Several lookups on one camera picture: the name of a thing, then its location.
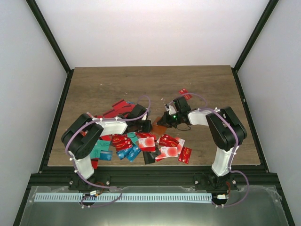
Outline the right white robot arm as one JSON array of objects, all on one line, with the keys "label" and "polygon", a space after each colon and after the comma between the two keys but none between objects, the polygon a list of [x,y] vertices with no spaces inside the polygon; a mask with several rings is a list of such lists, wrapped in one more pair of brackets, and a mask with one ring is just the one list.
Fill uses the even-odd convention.
[{"label": "right white robot arm", "polygon": [[226,184],[225,175],[231,172],[231,165],[239,146],[247,137],[247,131],[230,106],[224,108],[192,109],[185,97],[178,97],[173,104],[165,105],[166,111],[158,120],[159,126],[177,128],[180,124],[188,126],[208,126],[217,146],[213,175],[209,177],[210,186],[219,190]]}]

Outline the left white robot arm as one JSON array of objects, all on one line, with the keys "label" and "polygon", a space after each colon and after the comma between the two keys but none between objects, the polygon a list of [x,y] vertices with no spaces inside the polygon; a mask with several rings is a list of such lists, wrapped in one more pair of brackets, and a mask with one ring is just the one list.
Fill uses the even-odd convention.
[{"label": "left white robot arm", "polygon": [[149,109],[149,106],[145,108],[137,104],[132,110],[133,118],[94,118],[84,113],[63,133],[61,142],[75,173],[80,177],[79,184],[85,190],[91,190],[96,185],[90,153],[99,137],[124,134],[130,125],[148,115]]}]

